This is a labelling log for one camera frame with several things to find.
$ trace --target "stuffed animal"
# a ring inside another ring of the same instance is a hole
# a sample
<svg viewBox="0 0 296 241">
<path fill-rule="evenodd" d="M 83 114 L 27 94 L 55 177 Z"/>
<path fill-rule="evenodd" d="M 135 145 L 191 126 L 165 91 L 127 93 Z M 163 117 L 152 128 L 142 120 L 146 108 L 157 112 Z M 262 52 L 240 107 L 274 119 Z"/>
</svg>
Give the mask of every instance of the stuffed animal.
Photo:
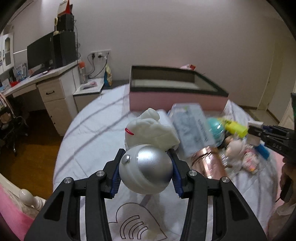
<svg viewBox="0 0 296 241">
<path fill-rule="evenodd" d="M 251 145 L 245 144 L 240 139 L 233 139 L 226 148 L 225 156 L 242 161 L 242 167 L 255 174 L 258 171 L 259 160 Z"/>
<path fill-rule="evenodd" d="M 180 143 L 172 126 L 162 125 L 156 110 L 149 108 L 125 128 L 126 151 L 137 145 L 151 144 L 163 151 Z"/>
</svg>

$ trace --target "computer monitor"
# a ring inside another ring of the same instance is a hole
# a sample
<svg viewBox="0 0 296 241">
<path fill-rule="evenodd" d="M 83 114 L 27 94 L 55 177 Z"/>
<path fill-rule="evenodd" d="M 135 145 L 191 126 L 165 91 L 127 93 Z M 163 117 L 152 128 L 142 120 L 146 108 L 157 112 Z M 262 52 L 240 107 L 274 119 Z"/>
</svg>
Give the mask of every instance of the computer monitor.
<svg viewBox="0 0 296 241">
<path fill-rule="evenodd" d="M 27 47 L 28 69 L 40 64 L 43 64 L 46 68 L 53 65 L 53 48 L 53 32 L 31 43 Z"/>
</svg>

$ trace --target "white bedsheet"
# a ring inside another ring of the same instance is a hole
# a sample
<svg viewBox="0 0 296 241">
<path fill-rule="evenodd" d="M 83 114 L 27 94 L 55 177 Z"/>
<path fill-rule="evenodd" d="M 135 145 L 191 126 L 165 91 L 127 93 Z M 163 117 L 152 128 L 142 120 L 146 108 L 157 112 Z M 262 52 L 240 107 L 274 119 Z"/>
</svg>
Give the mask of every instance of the white bedsheet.
<svg viewBox="0 0 296 241">
<path fill-rule="evenodd" d="M 141 114 L 129 111 L 128 93 L 128 85 L 103 91 L 76 116 L 61 143 L 54 170 L 54 189 L 65 177 L 82 179 L 103 169 L 118 149 L 124 148 L 124 128 Z M 244 125 L 251 119 L 231 101 L 227 102 L 225 113 Z M 265 229 L 277 192 L 276 163 L 272 155 L 267 161 L 261 160 L 256 175 L 240 171 L 232 181 Z M 158 195 L 137 194 L 121 183 L 115 198 L 105 201 L 113 241 L 180 239 L 187 200 L 178 197 L 172 182 Z M 84 207 L 85 199 L 81 198 L 81 240 L 86 240 Z M 211 200 L 208 213 L 206 240 L 211 240 Z"/>
</svg>

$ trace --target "copper cup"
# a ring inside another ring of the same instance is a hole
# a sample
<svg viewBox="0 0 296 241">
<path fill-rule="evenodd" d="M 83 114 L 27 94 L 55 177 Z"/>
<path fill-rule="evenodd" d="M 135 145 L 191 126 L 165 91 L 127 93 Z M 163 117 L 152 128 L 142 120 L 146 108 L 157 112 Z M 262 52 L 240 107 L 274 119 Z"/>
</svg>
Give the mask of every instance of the copper cup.
<svg viewBox="0 0 296 241">
<path fill-rule="evenodd" d="M 204 177 L 219 180 L 226 177 L 226 171 L 222 160 L 215 147 L 205 147 L 192 156 L 192 169 L 201 173 Z"/>
</svg>

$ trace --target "pen holder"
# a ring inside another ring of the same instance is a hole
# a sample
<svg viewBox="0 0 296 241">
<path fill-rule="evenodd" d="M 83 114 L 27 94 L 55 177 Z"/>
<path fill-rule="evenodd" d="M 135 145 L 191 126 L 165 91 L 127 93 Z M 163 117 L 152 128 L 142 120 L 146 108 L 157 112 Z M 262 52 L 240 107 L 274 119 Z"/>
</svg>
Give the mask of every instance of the pen holder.
<svg viewBox="0 0 296 241">
<path fill-rule="evenodd" d="M 11 86 L 11 87 L 14 87 L 14 86 L 17 85 L 18 83 L 19 83 L 19 81 L 11 82 L 11 83 L 10 83 L 10 86 Z"/>
</svg>

